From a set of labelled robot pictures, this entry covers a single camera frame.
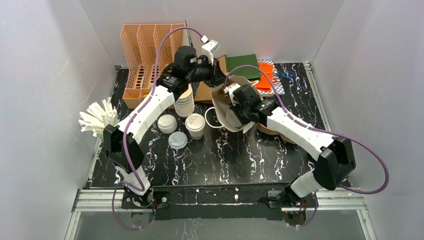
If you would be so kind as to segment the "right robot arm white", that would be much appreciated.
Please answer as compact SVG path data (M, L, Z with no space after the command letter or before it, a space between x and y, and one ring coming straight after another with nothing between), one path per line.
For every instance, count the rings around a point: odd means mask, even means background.
M319 190L335 190L356 168L352 142L345 137L314 131L283 109L278 98L262 99L249 84L233 83L224 89L229 108L243 124L259 123L290 139L315 161L314 168L297 177L283 191L282 199L296 203Z

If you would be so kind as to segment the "single white lid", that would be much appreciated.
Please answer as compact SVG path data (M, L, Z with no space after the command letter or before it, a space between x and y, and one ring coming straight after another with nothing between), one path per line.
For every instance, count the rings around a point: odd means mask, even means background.
M205 118L198 113L190 114L185 120L185 126L188 130L199 131L204 129L206 125Z

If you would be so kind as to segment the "tan paper bag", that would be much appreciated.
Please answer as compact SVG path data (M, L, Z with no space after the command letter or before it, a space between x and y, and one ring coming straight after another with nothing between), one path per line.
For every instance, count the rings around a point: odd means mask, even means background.
M242 121L239 120L236 107L240 105L233 100L233 97L234 92L238 88L247 85L253 89L256 95L259 95L260 100L263 100L263 97L255 87L258 82L258 80L249 81L244 76L232 75L229 77L225 91L223 90L223 84L211 89L211 101L213 107L215 107L217 119L223 128L233 133L240 131L246 133L254 126L251 120L247 120L247 123L242 123Z

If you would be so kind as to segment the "single paper cup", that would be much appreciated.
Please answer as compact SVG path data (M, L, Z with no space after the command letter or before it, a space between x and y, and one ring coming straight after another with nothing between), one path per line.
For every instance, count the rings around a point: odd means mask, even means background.
M201 139L203 137L205 125L205 118L198 113L190 114L185 120L185 127L193 139Z

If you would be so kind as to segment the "cardboard two-cup carrier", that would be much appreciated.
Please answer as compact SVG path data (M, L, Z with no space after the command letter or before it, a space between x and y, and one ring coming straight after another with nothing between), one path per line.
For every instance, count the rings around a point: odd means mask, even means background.
M269 136L280 136L283 141L288 142L288 143L293 144L293 145L296 145L296 143L294 141L292 141L290 138L286 137L285 135L283 135L282 133L280 133L276 130L273 130L269 127L266 127L265 125L263 125L261 123L256 124L256 129L259 130L261 133L264 133L264 134L269 135Z

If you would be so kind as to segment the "stack of paper cups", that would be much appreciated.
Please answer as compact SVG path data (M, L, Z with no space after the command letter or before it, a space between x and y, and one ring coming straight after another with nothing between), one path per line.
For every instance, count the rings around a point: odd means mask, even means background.
M187 91L185 91L173 105L176 113L182 118L186 118L194 113L195 103L191 84L188 85Z

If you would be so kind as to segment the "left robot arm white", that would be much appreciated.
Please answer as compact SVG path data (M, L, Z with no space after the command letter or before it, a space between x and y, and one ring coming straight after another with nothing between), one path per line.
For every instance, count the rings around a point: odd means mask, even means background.
M108 124L103 130L103 154L120 171L123 185L130 197L141 207L153 203L153 193L142 166L144 153L140 143L157 118L181 95L191 83L205 82L209 87L223 84L226 75L214 54L220 45L212 42L201 47L202 55L192 46L180 46L173 62L160 71L147 97L125 119Z

